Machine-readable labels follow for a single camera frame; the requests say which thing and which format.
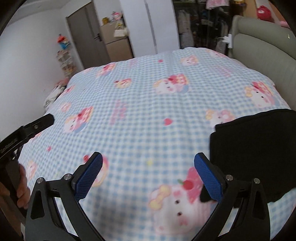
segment metal pin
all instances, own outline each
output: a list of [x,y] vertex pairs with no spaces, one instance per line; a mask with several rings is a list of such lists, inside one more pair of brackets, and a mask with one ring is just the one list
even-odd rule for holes
[[66,175],[64,176],[64,179],[65,179],[65,180],[69,180],[69,179],[71,179],[71,177],[72,177],[71,174],[66,174]]
[[259,184],[260,180],[258,178],[254,178],[254,183]]
[[38,178],[36,182],[37,183],[42,183],[43,182],[43,178],[42,177]]
[[226,175],[226,180],[228,180],[228,181],[232,181],[233,180],[233,176],[231,176],[231,175]]

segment blue and white checkered bedspread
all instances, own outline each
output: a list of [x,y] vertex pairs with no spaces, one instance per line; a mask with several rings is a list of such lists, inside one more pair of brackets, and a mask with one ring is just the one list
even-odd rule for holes
[[[24,146],[20,163],[33,188],[38,177],[60,179],[98,151],[103,168],[80,204],[101,235],[188,241],[215,206],[199,200],[195,154],[209,157],[216,124],[276,108],[288,105],[266,76],[208,49],[111,63],[71,79],[47,112],[54,125]],[[296,189],[268,204],[271,238],[295,204]]]

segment folded black clothing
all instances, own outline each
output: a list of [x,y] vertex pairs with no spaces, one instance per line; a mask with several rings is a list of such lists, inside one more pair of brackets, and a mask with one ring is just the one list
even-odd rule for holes
[[[296,187],[296,112],[276,109],[216,125],[210,161],[237,180],[259,178],[267,202]],[[202,202],[211,198],[205,187]]]

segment gray upholstered headboard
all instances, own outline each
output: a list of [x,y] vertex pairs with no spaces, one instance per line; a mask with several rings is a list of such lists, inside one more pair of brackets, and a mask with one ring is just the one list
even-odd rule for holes
[[233,49],[228,56],[269,77],[277,91],[296,110],[296,38],[274,23],[235,16]]

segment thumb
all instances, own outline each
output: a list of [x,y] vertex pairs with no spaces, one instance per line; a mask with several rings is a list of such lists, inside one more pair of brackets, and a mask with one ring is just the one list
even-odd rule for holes
[[9,196],[9,190],[0,182],[0,196]]

